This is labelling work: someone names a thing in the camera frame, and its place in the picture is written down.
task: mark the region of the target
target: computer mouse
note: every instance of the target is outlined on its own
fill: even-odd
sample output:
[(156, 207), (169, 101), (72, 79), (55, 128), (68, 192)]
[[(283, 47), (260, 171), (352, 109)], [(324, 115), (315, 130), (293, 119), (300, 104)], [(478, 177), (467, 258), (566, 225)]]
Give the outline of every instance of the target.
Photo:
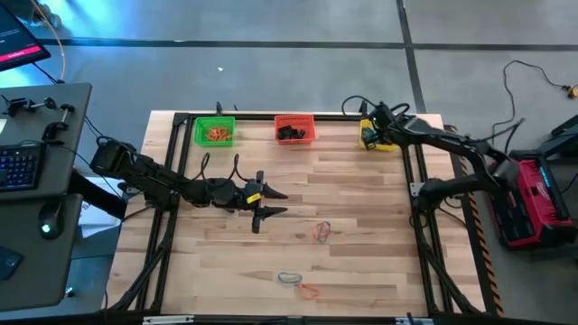
[(47, 240), (58, 238), (64, 227), (63, 219), (60, 199), (52, 199), (44, 203), (38, 213), (38, 227), (42, 238)]

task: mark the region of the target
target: desk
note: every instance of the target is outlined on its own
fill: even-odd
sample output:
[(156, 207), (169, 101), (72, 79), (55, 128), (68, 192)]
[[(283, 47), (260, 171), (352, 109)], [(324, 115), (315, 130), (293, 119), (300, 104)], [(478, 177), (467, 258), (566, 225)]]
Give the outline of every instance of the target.
[(55, 305), (64, 296), (82, 196), (64, 197), (64, 228), (56, 240), (40, 235), (38, 213), (44, 203), (30, 200), (25, 205), (12, 202), (0, 207), (0, 246), (23, 256), (12, 277), (0, 282), (0, 311)]
[[(142, 153), (157, 162), (166, 154), (174, 113), (151, 114)], [(442, 127), (439, 115), (420, 117)], [(181, 201), (162, 313), (426, 315), (401, 153), (366, 152), (359, 147), (358, 131), (354, 122), (316, 122), (311, 145), (280, 146), (273, 121), (244, 120), (237, 121), (233, 147), (201, 148), (191, 142), (187, 176), (198, 172), (206, 152), (211, 153), (208, 177), (228, 175), (239, 153), (244, 177), (264, 170), (269, 185), (289, 195), (266, 204), (289, 209), (268, 218), (261, 233), (253, 235), (250, 213), (195, 209)], [(182, 132), (179, 137), (175, 157)], [(424, 154), (430, 177), (453, 178), (448, 153), (425, 146)], [(142, 198), (135, 198), (127, 213), (142, 207)], [(459, 210), (445, 208), (461, 217)], [(143, 267), (153, 214), (146, 211), (122, 226), (107, 285), (110, 304)], [(326, 244), (317, 244), (311, 233), (324, 220), (331, 222), (332, 233)], [(449, 274), (484, 310), (466, 229), (443, 213), (437, 220)], [(307, 300), (281, 285), (280, 271), (302, 274), (321, 296)], [(150, 295), (154, 281), (149, 288)], [(439, 287), (434, 289), (440, 305)]]
[[(27, 98), (41, 103), (53, 98), (59, 107), (73, 105), (68, 114), (66, 131), (59, 131), (55, 140), (62, 146), (48, 145), (38, 189), (0, 193), (0, 246), (23, 256), (14, 275), (0, 282), (0, 311), (44, 307), (57, 304), (64, 295), (69, 273), (70, 254), (83, 200), (122, 218), (126, 204), (73, 171), (75, 151), (89, 104), (92, 87), (88, 83), (50, 86), (1, 88), (8, 99)], [(4, 100), (0, 111), (4, 112)], [(62, 110), (40, 107), (36, 113), (18, 111), (6, 119), (0, 133), (0, 144), (19, 144), (23, 140), (41, 141), (44, 128), (60, 121)], [(52, 241), (41, 238), (38, 213), (46, 198), (61, 197), (64, 203), (64, 231)]]

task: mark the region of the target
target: wooden table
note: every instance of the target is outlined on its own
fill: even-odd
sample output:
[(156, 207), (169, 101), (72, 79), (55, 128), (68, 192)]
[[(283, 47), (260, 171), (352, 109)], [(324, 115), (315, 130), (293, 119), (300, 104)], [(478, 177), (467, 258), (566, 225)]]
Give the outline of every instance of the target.
[[(142, 153), (157, 162), (164, 160), (174, 113), (151, 114)], [(443, 126), (439, 115), (420, 117)], [(269, 185), (289, 195), (289, 200), (266, 204), (289, 209), (268, 218), (261, 224), (261, 233), (253, 235), (248, 212), (195, 209), (182, 201), (163, 313), (427, 314), (415, 234), (408, 224), (401, 153), (366, 152), (359, 146), (357, 123), (318, 122), (316, 131), (317, 139), (310, 145), (280, 146), (274, 140), (273, 121), (237, 121), (233, 147), (201, 148), (191, 141), (187, 176), (199, 171), (206, 152), (211, 154), (208, 177), (228, 175), (233, 156), (239, 153), (244, 177), (264, 170)], [(425, 146), (424, 154), (430, 177), (454, 177), (448, 153)], [(142, 198), (133, 198), (127, 213), (143, 205)], [(462, 218), (460, 210), (445, 208)], [(152, 210), (143, 212), (122, 226), (107, 285), (110, 304), (143, 267), (153, 214)], [(448, 273), (471, 303), (484, 310), (466, 229), (442, 212), (437, 213), (437, 220)], [(331, 223), (325, 244), (312, 238), (314, 226), (322, 221)], [(280, 271), (298, 272), (305, 283), (321, 291), (320, 297), (305, 299), (298, 289), (282, 285), (276, 280)], [(441, 306), (435, 275), (433, 283)]]

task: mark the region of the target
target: black cable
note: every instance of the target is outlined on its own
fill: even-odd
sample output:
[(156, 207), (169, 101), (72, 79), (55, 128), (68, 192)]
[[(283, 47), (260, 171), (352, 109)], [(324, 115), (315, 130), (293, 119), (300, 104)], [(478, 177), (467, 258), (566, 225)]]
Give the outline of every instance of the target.
[(446, 204), (448, 207), (454, 208), (454, 209), (461, 209), (461, 203), (460, 203), (459, 206), (454, 206), (454, 205), (450, 204), (450, 202), (448, 202), (448, 199), (449, 199), (449, 198), (443, 199), (443, 202), (445, 202), (445, 204)]
[(137, 214), (139, 214), (139, 213), (141, 213), (141, 212), (145, 212), (145, 211), (147, 211), (147, 210), (149, 210), (149, 209), (151, 209), (151, 207), (145, 207), (145, 208), (139, 209), (138, 211), (135, 211), (135, 212), (133, 212), (133, 213), (131, 213), (131, 214), (126, 215), (125, 218), (123, 219), (123, 223), (124, 223), (125, 221), (127, 221), (128, 219), (134, 217), (135, 215), (137, 215)]
[(205, 185), (208, 188), (212, 188), (212, 189), (218, 189), (220, 187), (225, 186), (231, 179), (233, 179), (233, 176), (235, 176), (235, 174), (243, 181), (245, 182), (249, 182), (248, 179), (244, 178), (243, 176), (241, 176), (241, 174), (238, 172), (238, 153), (235, 154), (235, 158), (233, 159), (233, 170), (231, 171), (231, 174), (227, 177), (226, 180), (224, 180), (221, 184), (211, 184), (207, 181), (207, 177), (205, 176), (205, 168), (207, 168), (207, 165), (209, 165), (209, 158), (210, 158), (210, 154), (209, 153), (205, 153), (205, 155), (202, 157), (202, 160), (200, 161), (200, 172), (199, 175), (202, 177), (202, 179), (205, 181)]
[(38, 64), (36, 64), (36, 62), (33, 62), (33, 66), (36, 67), (36, 69), (38, 69), (40, 72), (42, 72), (46, 77), (48, 77), (48, 79), (53, 83), (53, 84), (57, 84), (58, 82), (56, 82), (56, 79), (53, 78), (48, 72), (46, 72), (43, 68), (39, 67)]
[(84, 121), (87, 122), (87, 124), (89, 125), (89, 127), (91, 127), (91, 130), (93, 131), (93, 133), (96, 131), (99, 135), (103, 135), (102, 132), (100, 132), (96, 126), (94, 126), (94, 124), (92, 124), (92, 121), (90, 121), (89, 116), (84, 116)]
[(574, 183), (574, 181), (576, 181), (576, 177), (578, 177), (578, 173), (576, 173), (574, 175), (574, 177), (572, 178), (572, 180), (568, 183), (568, 185), (566, 186), (565, 189), (561, 190), (560, 193), (564, 194), (566, 193), (567, 190), (570, 190), (570, 187), (572, 186), (572, 184)]
[(86, 119), (84, 120), (84, 123), (86, 123), (86, 125), (89, 127), (90, 132), (95, 136), (98, 137), (97, 133), (95, 132), (95, 130), (90, 126), (89, 121), (87, 121)]
[[(491, 126), (491, 133), (492, 133), (493, 135), (496, 133), (496, 126), (508, 124), (508, 123), (512, 122), (512, 121), (514, 120), (514, 118), (516, 118), (516, 103), (514, 102), (514, 94), (512, 94), (512, 91), (511, 91), (511, 90), (509, 89), (509, 87), (508, 87), (508, 74), (507, 74), (507, 72), (506, 72), (506, 70), (508, 69), (508, 67), (509, 67), (510, 65), (514, 64), (514, 63), (518, 63), (518, 64), (521, 64), (521, 65), (527, 66), (527, 67), (529, 67), (529, 68), (538, 69), (538, 70), (540, 70), (540, 72), (542, 72), (542, 75), (544, 76), (544, 79), (546, 80), (546, 82), (547, 82), (548, 84), (550, 84), (550, 85), (553, 86), (553, 87), (564, 88), (564, 85), (558, 85), (558, 84), (555, 84), (554, 82), (552, 82), (552, 80), (550, 80), (550, 78), (548, 78), (548, 76), (546, 75), (544, 69), (542, 69), (541, 67), (538, 67), (537, 65), (525, 63), (525, 62), (523, 62), (523, 61), (521, 61), (521, 60), (512, 60), (510, 63), (508, 63), (508, 64), (506, 64), (506, 65), (504, 66), (504, 69), (502, 69), (502, 76), (503, 76), (503, 80), (504, 80), (504, 88), (505, 88), (506, 91), (508, 92), (509, 101), (510, 101), (510, 105), (511, 105), (511, 108), (512, 108), (512, 117), (509, 118), (509, 119), (507, 119), (507, 120), (494, 123), (494, 124)], [(494, 145), (494, 137), (491, 138), (491, 145), (492, 145), (492, 146)]]
[(464, 227), (466, 227), (466, 223), (465, 221), (463, 221), (462, 219), (460, 219), (458, 216), (454, 215), (453, 213), (449, 212), (448, 210), (445, 210), (443, 208), (438, 208), (441, 212), (445, 213), (446, 215), (460, 221), (461, 224), (463, 224)]
[(373, 106), (374, 108), (377, 107), (377, 106), (376, 106), (375, 104), (373, 104), (369, 99), (367, 99), (367, 98), (365, 98), (365, 97), (363, 97), (363, 96), (360, 96), (360, 95), (349, 96), (349, 97), (345, 98), (345, 100), (343, 100), (343, 102), (341, 103), (341, 113), (342, 113), (344, 116), (347, 116), (347, 114), (345, 113), (345, 104), (346, 104), (348, 101), (352, 100), (353, 98), (362, 99), (362, 100), (368, 102), (368, 104), (370, 104), (370, 105)]
[(513, 129), (518, 128), (522, 123), (524, 123), (524, 121), (526, 121), (525, 118), (521, 118), (519, 121), (517, 121), (514, 125), (510, 125), (507, 128), (499, 131), (498, 133), (494, 134), (492, 133), (489, 136), (486, 136), (485, 138), (481, 138), (481, 139), (474, 139), (474, 140), (470, 140), (469, 143), (478, 143), (478, 142), (484, 142), (484, 141), (488, 141), (488, 140), (492, 140), (492, 145), (493, 145), (493, 140), (497, 137), (499, 137), (500, 135), (506, 134), (508, 132), (511, 132)]
[[(28, 143), (28, 142), (29, 142), (29, 143), (35, 143), (35, 144), (41, 144), (41, 143), (42, 143), (42, 142), (36, 141), (36, 140), (23, 140), (23, 141), (21, 141), (19, 144)], [(74, 150), (72, 150), (72, 149), (70, 149), (70, 148), (67, 148), (67, 147), (61, 146), (61, 145), (51, 145), (51, 147), (52, 147), (52, 148), (60, 148), (60, 149), (68, 150), (68, 151), (70, 151), (71, 153), (76, 154), (86, 165), (90, 166), (90, 162), (88, 162), (86, 159), (84, 159), (83, 156), (81, 156), (79, 153), (75, 152)], [(118, 194), (118, 192), (115, 190), (115, 188), (114, 188), (112, 185), (110, 185), (110, 183), (107, 181), (107, 179), (106, 179), (104, 176), (102, 176), (102, 175), (99, 175), (99, 176), (102, 177), (102, 179), (105, 181), (105, 183), (108, 185), (108, 187), (118, 196), (118, 198), (119, 198), (119, 199), (122, 199), (122, 197), (120, 196), (120, 194)]]
[(522, 118), (519, 123), (515, 124), (514, 128), (512, 129), (512, 132), (510, 132), (510, 134), (508, 135), (508, 140), (506, 140), (506, 145), (504, 146), (504, 153), (505, 154), (508, 154), (509, 142), (512, 140), (514, 133), (517, 131), (517, 129), (520, 127), (520, 125), (522, 123), (524, 123), (525, 120), (526, 119)]

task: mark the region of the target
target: gray floor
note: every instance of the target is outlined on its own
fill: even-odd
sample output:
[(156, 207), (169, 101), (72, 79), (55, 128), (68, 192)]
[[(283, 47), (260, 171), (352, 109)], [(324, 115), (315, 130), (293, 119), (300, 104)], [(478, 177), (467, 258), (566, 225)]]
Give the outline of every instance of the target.
[[(241, 110), (338, 111), (340, 102), (353, 94), (390, 105), (408, 102), (414, 107), (417, 101), (412, 89), (415, 79), (412, 84), (411, 66), (401, 44), (396, 0), (44, 2), (61, 15), (63, 39), (346, 42), (357, 47), (154, 47), (159, 42), (143, 42), (141, 47), (67, 46), (65, 79), (93, 84), (89, 116), (94, 124), (103, 133), (137, 147), (154, 109), (212, 109), (218, 100), (224, 107), (236, 104)], [(578, 44), (578, 34), (572, 32), (578, 28), (574, 0), (405, 0), (404, 7), (415, 43)], [(47, 30), (33, 32), (52, 38)], [(395, 43), (396, 49), (375, 48), (377, 43)], [(53, 58), (40, 65), (56, 76), (61, 69), (60, 53), (56, 46), (48, 49)], [(425, 109), (443, 114), (444, 121), (461, 132), (488, 135), (494, 122), (510, 114), (502, 85), (503, 66), (510, 60), (525, 60), (543, 66), (554, 82), (572, 84), (578, 82), (578, 67), (573, 64), (578, 47), (571, 50), (415, 50)], [(578, 102), (549, 87), (536, 71), (512, 66), (508, 76), (517, 117), (527, 120), (511, 148), (537, 146), (553, 127), (576, 114)], [(46, 83), (31, 66), (0, 73), (0, 87)], [(109, 118), (113, 112), (121, 118)], [(496, 146), (501, 148), (504, 142), (499, 138)], [(94, 137), (86, 132), (79, 152), (89, 158), (94, 149)], [(556, 170), (562, 187), (574, 172)], [(577, 188), (565, 194), (574, 215), (578, 207), (572, 199)], [(575, 323), (575, 261), (533, 262), (529, 254), (504, 250), (487, 218), (483, 226), (506, 315)], [(56, 307), (3, 313), (0, 318), (97, 310), (115, 244), (114, 231), (79, 241), (75, 249), (79, 259), (73, 262), (69, 279), (79, 292), (77, 297)], [(81, 281), (86, 280), (85, 273), (94, 276)]]

